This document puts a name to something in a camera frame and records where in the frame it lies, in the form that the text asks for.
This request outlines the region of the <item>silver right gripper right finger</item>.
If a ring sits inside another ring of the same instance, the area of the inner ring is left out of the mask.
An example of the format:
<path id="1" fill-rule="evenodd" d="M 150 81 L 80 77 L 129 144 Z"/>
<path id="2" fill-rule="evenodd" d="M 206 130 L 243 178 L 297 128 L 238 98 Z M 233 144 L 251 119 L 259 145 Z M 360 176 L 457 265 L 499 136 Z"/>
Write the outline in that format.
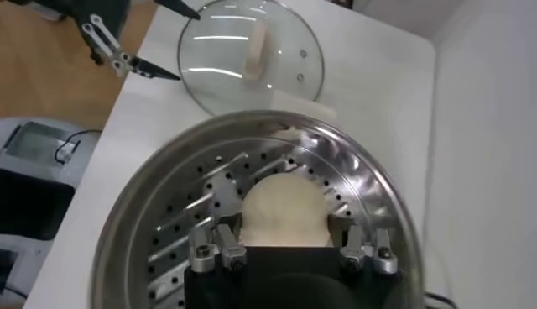
<path id="1" fill-rule="evenodd" d="M 367 235 L 364 227 L 354 219 L 329 216 L 332 244 L 340 244 L 342 263 L 351 271 L 362 270 L 369 259 L 378 274 L 397 274 L 398 257 L 392 250 L 389 230 L 376 228 Z"/>

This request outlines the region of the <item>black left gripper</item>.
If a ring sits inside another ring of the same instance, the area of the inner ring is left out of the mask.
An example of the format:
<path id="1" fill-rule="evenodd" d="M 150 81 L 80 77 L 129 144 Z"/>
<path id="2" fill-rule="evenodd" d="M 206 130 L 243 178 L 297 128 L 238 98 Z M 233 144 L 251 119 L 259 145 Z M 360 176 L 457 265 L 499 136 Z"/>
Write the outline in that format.
<path id="1" fill-rule="evenodd" d="M 118 77 L 132 72 L 146 78 L 180 80 L 175 73 L 130 55 L 112 34 L 118 32 L 124 24 L 130 9 L 129 0 L 8 0 L 8 2 L 74 19 L 93 44 L 92 50 L 107 60 Z M 182 0 L 154 0 L 154 2 L 183 17 L 201 19 L 200 14 Z M 103 21 L 112 23 L 112 32 Z"/>

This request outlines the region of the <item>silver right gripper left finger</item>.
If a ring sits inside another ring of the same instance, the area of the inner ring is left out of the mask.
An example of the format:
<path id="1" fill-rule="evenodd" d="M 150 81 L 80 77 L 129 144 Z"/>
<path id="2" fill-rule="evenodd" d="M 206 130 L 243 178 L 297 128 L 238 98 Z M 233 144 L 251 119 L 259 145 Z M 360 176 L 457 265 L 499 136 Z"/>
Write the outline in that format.
<path id="1" fill-rule="evenodd" d="M 231 272 L 240 272 L 247 265 L 247 250 L 240 242 L 240 215 L 222 219 L 208 217 L 189 231 L 189 263 L 196 273 L 209 273 L 216 262 Z"/>

